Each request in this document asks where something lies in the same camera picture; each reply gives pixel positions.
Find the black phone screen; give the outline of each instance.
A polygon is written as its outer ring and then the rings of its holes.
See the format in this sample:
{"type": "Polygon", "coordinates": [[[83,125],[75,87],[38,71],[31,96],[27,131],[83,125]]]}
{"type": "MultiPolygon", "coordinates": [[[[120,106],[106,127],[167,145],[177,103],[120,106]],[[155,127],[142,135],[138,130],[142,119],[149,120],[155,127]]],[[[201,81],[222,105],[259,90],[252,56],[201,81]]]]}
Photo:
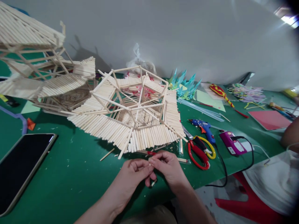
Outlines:
{"type": "Polygon", "coordinates": [[[0,215],[3,214],[45,152],[53,134],[24,135],[0,163],[0,215]]]}

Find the red scissors handle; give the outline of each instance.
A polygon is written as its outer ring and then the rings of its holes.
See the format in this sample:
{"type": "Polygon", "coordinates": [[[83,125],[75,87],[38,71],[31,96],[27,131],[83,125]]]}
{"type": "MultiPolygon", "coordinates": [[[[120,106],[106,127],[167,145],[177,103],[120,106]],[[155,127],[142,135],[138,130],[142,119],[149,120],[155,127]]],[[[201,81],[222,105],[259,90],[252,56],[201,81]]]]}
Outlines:
{"type": "Polygon", "coordinates": [[[198,148],[196,145],[193,145],[192,141],[189,141],[188,143],[188,154],[190,156],[190,159],[192,160],[192,162],[199,168],[202,170],[207,170],[210,168],[210,163],[209,163],[209,159],[206,156],[206,154],[200,149],[198,148]],[[191,146],[192,146],[192,151],[202,160],[202,163],[204,164],[204,166],[199,165],[195,159],[193,158],[192,152],[191,152],[191,146]]]}

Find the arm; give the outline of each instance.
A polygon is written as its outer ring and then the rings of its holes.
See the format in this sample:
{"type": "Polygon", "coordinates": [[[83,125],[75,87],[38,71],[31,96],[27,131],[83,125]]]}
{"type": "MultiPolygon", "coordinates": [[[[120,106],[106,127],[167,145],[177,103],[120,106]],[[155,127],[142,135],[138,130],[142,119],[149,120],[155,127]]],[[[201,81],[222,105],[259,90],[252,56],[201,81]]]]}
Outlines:
{"type": "Polygon", "coordinates": [[[75,224],[112,223],[124,210],[138,184],[145,179],[145,184],[149,187],[150,178],[152,180],[157,178],[153,170],[154,167],[150,166],[146,160],[127,160],[100,200],[90,207],[75,224]]]}
{"type": "Polygon", "coordinates": [[[176,195],[188,223],[214,224],[216,221],[196,195],[173,153],[160,150],[149,162],[164,174],[170,189],[176,195]]]}
{"type": "MultiPolygon", "coordinates": [[[[296,104],[299,106],[299,97],[294,98],[296,104]]],[[[299,142],[299,117],[297,117],[290,126],[285,130],[280,143],[283,147],[299,142]]],[[[299,153],[299,144],[291,146],[290,150],[299,153]]]]}

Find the hand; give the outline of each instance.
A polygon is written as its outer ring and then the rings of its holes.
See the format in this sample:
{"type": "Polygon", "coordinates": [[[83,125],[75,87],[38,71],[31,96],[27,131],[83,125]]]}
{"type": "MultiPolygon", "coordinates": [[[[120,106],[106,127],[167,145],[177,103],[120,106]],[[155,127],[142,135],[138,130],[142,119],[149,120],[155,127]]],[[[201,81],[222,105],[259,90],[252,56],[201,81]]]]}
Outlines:
{"type": "Polygon", "coordinates": [[[149,163],[163,173],[174,194],[177,194],[182,187],[190,186],[175,154],[160,150],[149,158],[149,163]]]}
{"type": "Polygon", "coordinates": [[[118,175],[107,189],[103,198],[112,203],[116,214],[121,213],[130,201],[138,184],[145,179],[145,184],[150,187],[150,179],[155,180],[157,176],[153,172],[154,167],[147,160],[134,159],[124,162],[118,175]]]}

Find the pink device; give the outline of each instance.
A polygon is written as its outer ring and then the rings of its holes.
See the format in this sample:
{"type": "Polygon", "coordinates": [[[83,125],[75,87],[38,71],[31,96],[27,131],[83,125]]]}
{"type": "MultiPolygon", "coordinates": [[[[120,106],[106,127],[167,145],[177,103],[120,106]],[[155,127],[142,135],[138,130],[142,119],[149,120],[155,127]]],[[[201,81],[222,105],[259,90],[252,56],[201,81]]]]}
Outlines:
{"type": "Polygon", "coordinates": [[[242,155],[247,153],[247,150],[242,146],[242,144],[238,140],[232,140],[231,137],[235,135],[232,132],[223,132],[219,134],[225,146],[228,148],[229,152],[234,155],[242,155]]]}

